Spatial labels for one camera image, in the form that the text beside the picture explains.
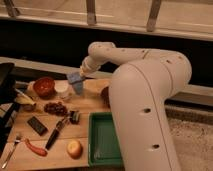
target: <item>knife handle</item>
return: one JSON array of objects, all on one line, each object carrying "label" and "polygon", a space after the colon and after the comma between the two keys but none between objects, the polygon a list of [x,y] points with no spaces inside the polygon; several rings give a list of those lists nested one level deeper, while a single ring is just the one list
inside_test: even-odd
[{"label": "knife handle", "polygon": [[45,148],[46,148],[47,150],[49,150],[50,147],[53,145],[53,143],[54,143],[55,140],[57,139],[58,135],[59,135],[59,131],[58,131],[57,129],[54,129],[54,131],[53,131],[52,134],[50,135],[50,138],[48,139],[48,142],[47,142],[47,144],[46,144],[46,146],[45,146]]}]

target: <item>fork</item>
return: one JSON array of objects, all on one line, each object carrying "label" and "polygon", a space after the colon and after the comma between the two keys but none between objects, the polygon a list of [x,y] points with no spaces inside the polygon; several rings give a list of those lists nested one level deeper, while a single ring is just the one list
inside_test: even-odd
[{"label": "fork", "polygon": [[7,166],[8,162],[9,162],[9,160],[10,160],[10,158],[11,158],[13,152],[14,152],[15,149],[16,149],[16,146],[17,146],[18,143],[20,143],[20,142],[21,142],[21,134],[19,133],[19,134],[17,134],[16,139],[14,140],[14,144],[13,144],[12,150],[9,152],[9,154],[8,154],[8,156],[7,156],[7,158],[6,158],[5,162],[4,162],[4,164],[3,164],[2,167],[1,167],[2,169],[5,169],[5,168],[6,168],[6,166]]}]

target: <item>black wall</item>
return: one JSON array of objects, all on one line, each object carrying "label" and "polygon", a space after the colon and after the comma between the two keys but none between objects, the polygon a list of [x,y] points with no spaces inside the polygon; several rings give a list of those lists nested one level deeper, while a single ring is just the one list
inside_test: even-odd
[{"label": "black wall", "polygon": [[[0,20],[0,56],[79,67],[93,41],[182,52],[192,64],[191,83],[213,87],[213,42]],[[116,67],[106,64],[101,70]]]}]

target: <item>white container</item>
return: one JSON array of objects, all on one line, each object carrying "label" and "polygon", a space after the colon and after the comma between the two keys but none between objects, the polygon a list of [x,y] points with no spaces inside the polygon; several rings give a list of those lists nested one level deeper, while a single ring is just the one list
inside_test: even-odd
[{"label": "white container", "polygon": [[71,93],[70,85],[67,81],[56,81],[55,91],[62,100],[69,100]]}]

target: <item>green plastic tray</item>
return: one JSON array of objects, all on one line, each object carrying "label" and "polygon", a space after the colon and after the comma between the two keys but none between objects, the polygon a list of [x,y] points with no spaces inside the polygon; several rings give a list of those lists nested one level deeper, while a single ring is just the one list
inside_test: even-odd
[{"label": "green plastic tray", "polygon": [[110,112],[90,114],[88,150],[90,166],[123,166]]}]

